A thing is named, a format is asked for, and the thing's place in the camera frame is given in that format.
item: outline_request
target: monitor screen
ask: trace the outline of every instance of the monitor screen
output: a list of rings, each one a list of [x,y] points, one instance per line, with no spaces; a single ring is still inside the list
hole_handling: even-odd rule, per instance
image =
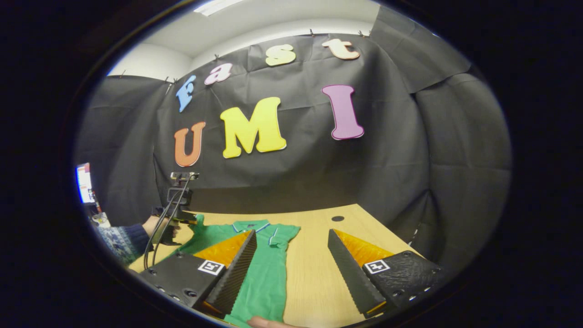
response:
[[[79,185],[81,201],[84,204],[95,204],[91,188],[91,177],[89,176],[89,163],[77,165],[77,184]]]

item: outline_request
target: sweater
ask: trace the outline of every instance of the sweater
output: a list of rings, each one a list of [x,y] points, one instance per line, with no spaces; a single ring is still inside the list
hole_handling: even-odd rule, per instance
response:
[[[150,239],[140,224],[96,229],[107,247],[125,266],[143,255]]]

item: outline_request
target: wall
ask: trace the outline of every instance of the wall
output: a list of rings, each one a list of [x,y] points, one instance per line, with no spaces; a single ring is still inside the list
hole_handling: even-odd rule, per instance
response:
[[[271,25],[264,27],[263,29],[244,33],[238,37],[209,48],[192,60],[188,71],[193,71],[214,60],[215,54],[223,56],[252,44],[258,44],[281,37],[309,34],[310,29],[312,29],[314,34],[343,33],[358,35],[359,31],[361,31],[364,35],[368,36],[372,28],[373,22],[361,22],[348,19],[306,19]]]
[[[140,43],[122,58],[108,75],[135,75],[168,81],[180,79],[189,71],[192,58],[175,50]]]

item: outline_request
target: shirt collar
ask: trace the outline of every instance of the shirt collar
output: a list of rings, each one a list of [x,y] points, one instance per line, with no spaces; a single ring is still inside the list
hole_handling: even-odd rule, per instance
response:
[[[269,221],[267,220],[257,220],[257,221],[235,221],[231,225],[235,232],[245,232],[254,229],[255,232],[259,232],[269,226]]]

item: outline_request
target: green polo shirt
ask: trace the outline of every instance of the green polo shirt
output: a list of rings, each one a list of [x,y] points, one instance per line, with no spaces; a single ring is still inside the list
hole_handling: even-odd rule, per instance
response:
[[[228,238],[254,229],[257,250],[237,295],[230,315],[224,320],[239,327],[250,328],[247,320],[261,316],[283,322],[286,306],[286,250],[300,230],[293,225],[270,224],[268,220],[237,221],[232,225],[208,225],[199,219],[189,226],[194,236],[175,252],[195,254]]]

